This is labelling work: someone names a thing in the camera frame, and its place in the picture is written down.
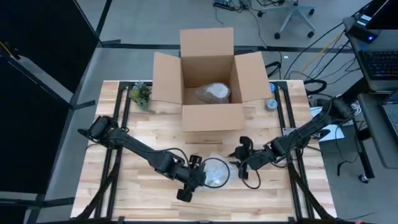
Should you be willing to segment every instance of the computer monitor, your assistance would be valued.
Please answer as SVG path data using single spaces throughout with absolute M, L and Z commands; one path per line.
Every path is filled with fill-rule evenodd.
M 366 19 L 367 29 L 398 29 L 398 0 L 373 0 L 364 10 L 362 19 Z

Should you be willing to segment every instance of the box flap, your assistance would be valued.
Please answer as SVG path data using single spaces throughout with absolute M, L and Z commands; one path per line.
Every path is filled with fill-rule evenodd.
M 243 102 L 271 97 L 261 52 L 235 56 L 235 66 Z
M 180 30 L 181 57 L 234 55 L 232 28 Z
M 182 104 L 181 59 L 155 52 L 152 100 Z
M 244 128 L 242 104 L 184 105 L 183 131 L 223 131 Z

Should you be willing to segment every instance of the gray floor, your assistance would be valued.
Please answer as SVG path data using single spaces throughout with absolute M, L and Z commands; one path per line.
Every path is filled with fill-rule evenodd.
M 274 40 L 274 32 L 279 30 L 285 17 L 285 14 L 275 13 L 265 14 L 259 19 L 261 35 L 267 45 L 306 47 L 326 30 L 340 23 L 343 17 L 351 15 L 367 2 L 368 0 L 301 0 L 300 4 L 316 6 L 311 21 L 316 25 L 317 31 L 312 39 L 307 38 L 309 29 L 301 21 L 293 18 L 282 33 L 281 39 Z M 105 0 L 79 0 L 78 3 L 91 25 L 96 27 Z M 255 1 L 253 7 L 260 8 Z M 217 13 L 219 20 L 224 22 L 225 27 L 234 27 L 235 45 L 262 45 L 253 15 L 248 12 L 238 14 L 221 9 Z M 215 9 L 211 6 L 211 0 L 113 0 L 101 34 L 101 40 L 121 39 L 122 43 L 129 44 L 178 44 L 180 29 L 205 27 L 222 27 L 222 24 L 215 20 Z M 342 28 L 332 32 L 319 41 L 315 47 L 324 47 L 341 31 Z M 346 38 L 343 37 L 337 45 L 344 44 L 345 41 Z M 176 50 L 160 51 L 178 55 Z M 153 54 L 154 50 L 97 49 L 88 67 L 87 78 L 79 102 L 97 100 L 103 80 L 152 79 Z M 282 77 L 297 54 L 282 52 Z M 315 53 L 303 54 L 291 70 L 301 71 L 304 65 L 314 56 L 316 56 Z M 332 56 L 333 54 L 327 55 L 321 66 Z M 263 52 L 263 57 L 264 63 L 279 60 L 277 52 Z M 353 54 L 339 55 L 321 77 L 334 72 L 352 58 L 354 58 Z M 31 63 L 26 62 L 26 65 L 30 66 L 31 70 L 35 70 Z M 314 66 L 315 63 L 306 72 L 309 73 Z M 355 63 L 351 68 L 357 67 L 358 64 Z M 40 71 L 34 73 L 44 80 L 50 79 Z M 345 72 L 342 70 L 325 80 L 333 82 L 344 74 Z M 353 72 L 342 78 L 338 83 L 328 86 L 324 93 L 329 95 L 341 94 L 355 83 L 361 75 L 360 71 Z M 293 73 L 292 78 L 303 78 L 303 76 L 296 77 L 296 73 Z M 276 75 L 272 79 L 279 79 L 279 77 Z M 54 85 L 54 88 L 58 88 L 60 94 L 68 97 L 68 94 L 63 93 L 63 89 L 59 86 Z M 77 133 L 77 129 L 88 127 L 93 121 L 94 114 L 95 107 L 90 107 L 76 111 L 73 115 L 55 175 L 47 194 L 48 199 L 73 197 L 75 195 L 84 160 L 84 148 L 87 143 L 86 139 Z M 346 128 L 345 134 L 346 139 L 339 140 L 343 156 L 347 159 L 353 159 L 356 155 L 356 148 L 352 128 Z M 383 168 L 372 141 L 368 140 L 365 143 L 376 175 L 376 178 L 366 185 L 360 183 L 357 179 L 357 176 L 363 173 L 359 159 L 354 164 L 345 164 L 341 170 L 341 176 L 337 177 L 336 165 L 341 161 L 341 158 L 335 142 L 321 144 L 337 214 L 340 218 L 347 219 L 377 212 L 374 215 L 362 218 L 362 220 L 395 223 L 398 221 L 398 218 L 393 214 L 393 208 L 398 205 L 398 180 L 396 178 L 398 171 Z M 2 197 L 13 196 L 6 193 L 0 195 Z M 65 220 L 70 216 L 71 209 L 71 206 L 43 209 L 39 221 Z

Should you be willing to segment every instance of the white paper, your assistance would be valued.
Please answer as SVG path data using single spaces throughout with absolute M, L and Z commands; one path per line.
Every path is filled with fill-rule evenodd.
M 312 107 L 311 108 L 312 117 L 314 117 L 319 112 L 321 112 L 321 110 L 322 110 L 321 106 Z M 325 137 L 321 138 L 319 141 L 322 142 L 322 141 L 329 141 L 329 140 L 333 140 L 333 139 L 344 138 L 344 134 L 341 131 L 341 128 L 338 128 L 337 131 L 336 131 L 336 128 L 338 128 L 338 126 L 335 124 L 329 124 L 328 126 L 324 127 L 323 129 L 330 130 L 330 133 L 327 134 Z

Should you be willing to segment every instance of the chair wheel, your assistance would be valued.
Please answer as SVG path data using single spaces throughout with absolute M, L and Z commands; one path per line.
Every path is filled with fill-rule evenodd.
M 369 179 L 366 177 L 365 174 L 359 175 L 359 176 L 358 176 L 358 179 L 359 179 L 362 183 L 364 183 L 364 184 L 369 183 Z
M 313 37 L 313 35 L 314 35 L 313 31 L 311 31 L 311 32 L 309 32 L 309 33 L 307 34 L 307 37 L 308 37 L 308 38 L 311 38 L 311 37 Z

